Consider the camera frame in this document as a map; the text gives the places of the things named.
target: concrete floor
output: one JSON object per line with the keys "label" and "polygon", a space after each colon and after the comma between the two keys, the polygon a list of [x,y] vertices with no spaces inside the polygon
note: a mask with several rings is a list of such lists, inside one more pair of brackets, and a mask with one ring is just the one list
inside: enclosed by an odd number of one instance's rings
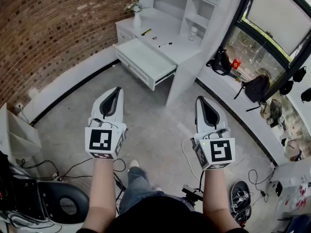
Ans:
{"label": "concrete floor", "polygon": [[[182,94],[173,104],[165,107],[172,78],[168,78],[150,90],[140,80],[136,79],[120,64],[112,67],[82,87],[73,92],[36,125],[42,143],[42,151],[34,157],[36,163],[52,160],[64,174],[72,165],[89,158],[85,153],[84,128],[91,116],[93,102],[108,89],[120,86],[124,89],[124,123],[128,130],[127,139],[121,150],[121,158],[128,163],[137,159],[140,166],[147,170],[152,185],[160,186],[165,193],[184,196],[181,191],[184,184],[197,188],[199,182],[192,175],[187,160],[181,149],[184,139],[193,137],[196,133],[194,124],[194,103],[199,95],[213,98],[196,83]],[[254,140],[242,126],[227,114],[231,136],[236,139],[236,159],[234,166],[243,158],[258,155],[267,158]],[[185,141],[184,149],[198,177],[201,174],[199,162],[191,148],[191,142]],[[248,181],[248,171],[256,169],[258,180],[265,179],[271,172],[268,162],[258,157],[244,160],[239,166],[226,168],[228,191],[231,186],[243,180],[248,183],[254,193],[251,200],[254,203],[261,195],[255,186]],[[122,163],[117,161],[115,169],[122,169]],[[41,167],[41,175],[50,175],[52,167]],[[68,175],[91,175],[93,160],[75,167]],[[126,171],[118,173],[122,182],[127,186]],[[80,178],[90,185],[91,178]],[[89,188],[82,182],[73,181],[87,193]],[[265,190],[266,182],[258,188]],[[277,200],[269,197],[267,203],[259,199],[252,208],[252,216],[246,224],[246,229],[252,233],[271,232],[276,225]],[[196,204],[196,210],[202,211],[202,203]]]}

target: marker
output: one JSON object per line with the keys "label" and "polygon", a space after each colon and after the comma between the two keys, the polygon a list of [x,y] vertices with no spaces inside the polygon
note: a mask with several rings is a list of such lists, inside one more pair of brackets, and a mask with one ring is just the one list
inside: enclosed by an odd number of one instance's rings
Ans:
{"label": "marker", "polygon": [[151,29],[148,29],[146,32],[142,33],[141,35],[144,36],[145,34],[149,33]]}
{"label": "marker", "polygon": [[170,43],[166,43],[166,44],[160,45],[160,46],[159,46],[159,48],[161,48],[161,47],[166,47],[166,46],[171,45],[171,44],[173,44],[173,42],[170,42]]}

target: brick wall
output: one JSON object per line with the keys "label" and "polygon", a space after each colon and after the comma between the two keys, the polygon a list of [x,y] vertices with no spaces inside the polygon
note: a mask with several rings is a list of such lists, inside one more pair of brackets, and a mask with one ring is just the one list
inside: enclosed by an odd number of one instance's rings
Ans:
{"label": "brick wall", "polygon": [[117,42],[131,0],[0,0],[0,106]]}

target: white vase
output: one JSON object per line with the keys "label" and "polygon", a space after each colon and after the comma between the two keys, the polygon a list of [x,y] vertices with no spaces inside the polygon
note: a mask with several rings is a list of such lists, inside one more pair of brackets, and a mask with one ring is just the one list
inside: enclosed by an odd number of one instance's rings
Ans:
{"label": "white vase", "polygon": [[133,20],[133,28],[138,29],[141,27],[141,19],[140,19],[139,12],[134,12],[134,13],[135,13],[135,16]]}

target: black shirt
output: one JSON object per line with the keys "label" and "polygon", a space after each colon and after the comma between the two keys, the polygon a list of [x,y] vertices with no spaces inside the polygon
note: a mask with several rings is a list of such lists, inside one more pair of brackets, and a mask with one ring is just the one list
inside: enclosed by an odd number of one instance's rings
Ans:
{"label": "black shirt", "polygon": [[[178,200],[169,197],[149,197],[111,222],[106,233],[115,232],[217,233],[218,231],[202,213],[191,212]],[[77,233],[94,233],[94,231],[80,229]],[[228,233],[247,233],[247,231],[238,228]]]}

